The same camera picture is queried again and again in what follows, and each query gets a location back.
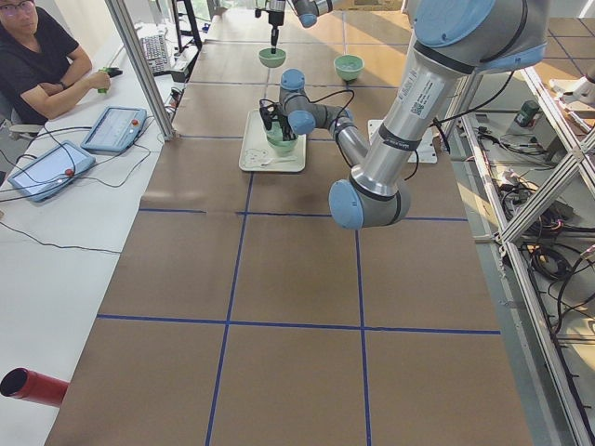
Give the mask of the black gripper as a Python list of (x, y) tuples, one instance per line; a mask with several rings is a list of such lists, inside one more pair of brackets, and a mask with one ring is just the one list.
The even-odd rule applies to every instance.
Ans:
[(288, 123), (287, 116), (283, 114), (279, 102), (262, 98), (258, 102), (258, 112), (267, 131), (271, 131), (273, 124), (278, 123), (282, 130), (283, 141), (294, 141), (297, 139), (291, 125)]
[(271, 26), (271, 53), (277, 52), (279, 26), (284, 24), (285, 0), (256, 0), (255, 17), (260, 18), (263, 13), (268, 14), (268, 23)]

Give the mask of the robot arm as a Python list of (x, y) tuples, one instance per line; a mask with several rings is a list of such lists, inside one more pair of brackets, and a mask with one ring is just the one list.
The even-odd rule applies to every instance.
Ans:
[(335, 9), (337, 1), (333, 0), (262, 0), (255, 2), (255, 17), (260, 18), (262, 13), (268, 15), (268, 23), (271, 26), (271, 53), (277, 53), (277, 44), (280, 28), (284, 25), (285, 7), (289, 4), (297, 15), (304, 28), (313, 26), (318, 18)]
[(537, 64), (549, 12), (548, 1), (421, 1), (397, 97), (372, 139), (347, 110), (309, 99), (297, 69), (283, 73), (278, 101), (261, 104), (262, 122), (279, 122), (288, 139), (328, 130), (350, 166), (329, 191), (333, 219), (351, 230), (392, 225), (410, 206), (401, 171), (457, 80)]

